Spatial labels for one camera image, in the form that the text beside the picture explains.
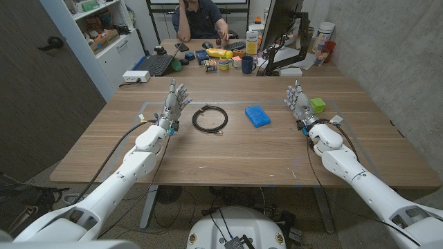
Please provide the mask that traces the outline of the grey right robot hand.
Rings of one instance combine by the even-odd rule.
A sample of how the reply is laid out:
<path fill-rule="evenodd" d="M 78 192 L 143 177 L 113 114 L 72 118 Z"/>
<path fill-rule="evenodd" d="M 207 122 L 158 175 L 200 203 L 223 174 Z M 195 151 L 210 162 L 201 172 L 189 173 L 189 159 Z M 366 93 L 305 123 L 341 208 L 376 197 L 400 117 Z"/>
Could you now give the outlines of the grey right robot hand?
<path fill-rule="evenodd" d="M 305 128 L 309 131 L 318 123 L 319 118 L 314 114 L 310 99 L 305 95 L 298 80 L 293 86 L 288 86 L 287 99 L 284 99 L 284 103 L 293 112 L 299 130 Z"/>

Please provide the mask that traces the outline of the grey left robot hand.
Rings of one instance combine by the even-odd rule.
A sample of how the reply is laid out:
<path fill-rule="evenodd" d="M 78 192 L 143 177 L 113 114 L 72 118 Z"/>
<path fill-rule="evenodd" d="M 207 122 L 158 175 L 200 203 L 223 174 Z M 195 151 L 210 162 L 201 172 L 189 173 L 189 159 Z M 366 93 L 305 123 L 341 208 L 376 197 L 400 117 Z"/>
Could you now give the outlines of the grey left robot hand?
<path fill-rule="evenodd" d="M 172 79 L 170 92 L 165 99 L 158 126 L 169 130 L 174 123 L 178 122 L 181 112 L 191 102 L 192 99 L 188 98 L 187 88 L 184 87 L 184 84 L 176 86 L 176 80 Z"/>

